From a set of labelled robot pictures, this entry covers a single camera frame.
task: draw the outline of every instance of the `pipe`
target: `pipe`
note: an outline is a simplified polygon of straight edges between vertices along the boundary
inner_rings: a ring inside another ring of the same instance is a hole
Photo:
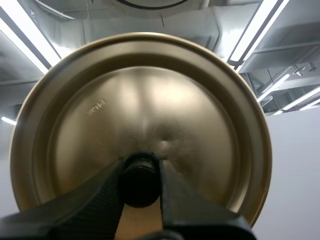
[[[63,12],[60,12],[60,11],[58,11],[58,10],[55,10],[54,8],[48,6],[47,4],[43,3],[43,2],[40,1],[40,0],[34,0],[34,1],[35,1],[36,3],[38,3],[38,4],[40,4],[41,6],[43,6],[44,8],[46,8],[46,9],[48,9],[48,10],[50,10],[50,11],[56,13],[56,14],[58,14],[58,15],[61,16],[61,17],[64,17],[64,18],[66,18],[66,19],[71,19],[71,20],[74,20],[74,19],[75,19],[75,18],[72,17],[72,16],[66,15],[66,14],[64,14]]]

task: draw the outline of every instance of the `metallic can base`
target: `metallic can base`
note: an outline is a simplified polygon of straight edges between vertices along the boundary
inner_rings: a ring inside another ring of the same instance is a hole
[[[252,225],[259,216],[272,155],[254,95],[212,52],[158,33],[93,42],[37,83],[11,143],[17,204],[47,202],[141,151],[171,161],[205,198]],[[118,234],[126,236],[122,223],[131,237],[161,228],[158,207],[125,206]]]

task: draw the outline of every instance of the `white wall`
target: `white wall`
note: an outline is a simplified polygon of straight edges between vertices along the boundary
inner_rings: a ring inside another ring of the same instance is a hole
[[[320,108],[268,116],[267,122],[272,179],[253,231],[259,240],[318,240]],[[7,159],[0,160],[0,193],[0,217],[16,212]]]

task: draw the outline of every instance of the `fluorescent light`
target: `fluorescent light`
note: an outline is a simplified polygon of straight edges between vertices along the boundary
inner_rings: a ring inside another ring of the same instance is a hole
[[[68,56],[69,54],[71,54],[74,51],[74,49],[59,46],[58,44],[55,44],[55,43],[52,43],[52,45],[54,46],[55,50],[59,53],[59,55],[62,58],[65,58],[66,56]]]
[[[60,57],[51,47],[37,26],[20,6],[17,0],[0,0],[0,6],[26,35],[31,43],[39,50],[51,66],[60,61]]]
[[[243,34],[240,42],[235,48],[235,51],[231,55],[231,60],[238,62],[242,55],[245,53],[246,49],[249,47],[249,44],[252,42],[254,37],[256,36],[257,32],[259,31],[261,25],[266,21],[268,15],[275,7],[278,1],[281,0],[264,0],[259,9],[256,11],[255,15],[253,16],[252,21],[250,22],[249,26],[247,27],[245,33]],[[277,17],[280,15],[282,10],[288,4],[289,0],[283,0],[279,8],[276,10],[274,15],[271,17],[270,21],[267,23],[257,40],[254,42],[248,53],[244,56],[244,61],[247,60],[253,51],[256,49],[258,44],[261,42],[262,38],[266,35],[272,24],[275,22]]]
[[[312,103],[308,104],[307,106],[304,106],[303,108],[300,109],[300,111],[306,110],[306,109],[311,109],[313,105],[316,105],[320,103],[320,98],[313,101]]]
[[[283,114],[283,113],[284,113],[284,111],[279,110],[276,113],[274,113],[273,115],[279,115],[279,114]]]
[[[278,80],[275,84],[273,84],[265,93],[263,93],[260,97],[258,97],[257,101],[261,102],[266,96],[268,96],[271,92],[279,88],[279,86],[288,78],[290,77],[290,74],[284,75],[280,80]]]
[[[303,101],[307,100],[308,98],[316,95],[317,93],[320,93],[320,87],[317,87],[316,89],[313,89],[312,91],[308,92],[307,94],[303,95],[302,97],[298,98],[297,100],[291,102],[287,106],[285,106],[284,110],[289,110],[290,108],[293,108],[294,106],[302,103]]]
[[[11,28],[0,18],[0,31],[2,31],[24,55],[43,73],[46,74],[48,69],[43,63],[33,54],[33,52],[24,44],[23,41],[11,30]]]
[[[6,123],[8,123],[8,124],[11,124],[11,125],[17,125],[17,122],[16,122],[16,121],[14,121],[14,120],[12,120],[12,119],[10,119],[10,118],[7,118],[7,117],[5,117],[5,116],[3,116],[3,117],[1,118],[1,120],[4,121],[4,122],[6,122]]]

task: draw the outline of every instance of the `ceiling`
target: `ceiling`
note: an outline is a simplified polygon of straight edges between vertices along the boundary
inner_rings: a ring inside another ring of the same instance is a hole
[[[198,43],[227,60],[261,1],[190,0],[162,10],[136,9],[117,0],[19,2],[62,57],[106,36],[158,32]],[[317,9],[320,9],[318,0],[290,0],[239,71],[257,96],[272,82],[290,74],[270,94],[272,99],[261,103],[266,114],[276,112],[320,85]],[[43,74],[1,31],[0,43],[0,107],[21,104]],[[317,69],[309,72],[308,63]],[[306,67],[303,76],[292,75],[295,65]]]

